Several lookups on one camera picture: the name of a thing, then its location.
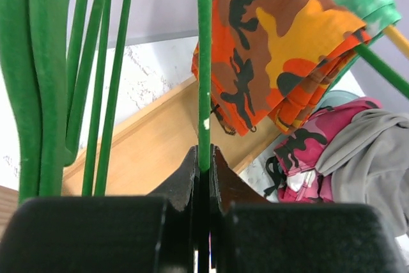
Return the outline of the green hanger with pink trousers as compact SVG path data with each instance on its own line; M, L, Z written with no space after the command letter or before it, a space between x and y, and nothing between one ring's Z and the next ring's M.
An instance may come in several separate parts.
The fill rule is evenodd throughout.
M106 64L112 0L74 2L63 196L105 195L131 2L122 0L110 71Z

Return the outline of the green hanger with black trousers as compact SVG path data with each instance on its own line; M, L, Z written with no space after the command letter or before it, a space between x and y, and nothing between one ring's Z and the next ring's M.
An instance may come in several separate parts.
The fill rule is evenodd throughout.
M19 201L59 196L66 149L69 0L1 0L1 70L20 143Z

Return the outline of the green hanger with grey trousers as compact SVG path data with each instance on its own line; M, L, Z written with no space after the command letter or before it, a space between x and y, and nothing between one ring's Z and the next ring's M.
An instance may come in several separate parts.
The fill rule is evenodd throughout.
M202 173L210 169L212 0L197 0L199 30L198 154Z

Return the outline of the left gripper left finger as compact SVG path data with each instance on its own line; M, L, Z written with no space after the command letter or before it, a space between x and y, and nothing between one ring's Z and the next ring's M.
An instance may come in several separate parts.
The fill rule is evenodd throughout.
M180 166L148 196L163 196L178 212L184 211L194 190L194 180L197 173L198 146L192 146Z

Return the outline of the pink camouflage trousers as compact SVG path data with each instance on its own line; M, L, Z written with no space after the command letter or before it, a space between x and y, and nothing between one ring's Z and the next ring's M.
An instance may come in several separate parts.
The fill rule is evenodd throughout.
M373 98L342 100L326 98L303 127L295 130L274 148L266 162L273 185L263 191L265 198L277 194L280 202L330 203L333 201L331 176L320 174L316 163L321 154L359 112L381 107Z

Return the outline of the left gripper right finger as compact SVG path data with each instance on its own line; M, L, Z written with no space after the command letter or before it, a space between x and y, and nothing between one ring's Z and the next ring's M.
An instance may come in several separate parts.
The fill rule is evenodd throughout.
M247 183L245 183L228 165L220 148L212 146L212 168L210 181L210 212L226 214L234 204L269 203Z

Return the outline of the grey trousers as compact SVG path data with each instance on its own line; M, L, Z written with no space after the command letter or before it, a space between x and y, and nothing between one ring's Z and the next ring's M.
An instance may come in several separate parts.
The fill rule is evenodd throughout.
M379 210L396 237L408 234L408 115L384 109L356 114L319 157L333 200Z

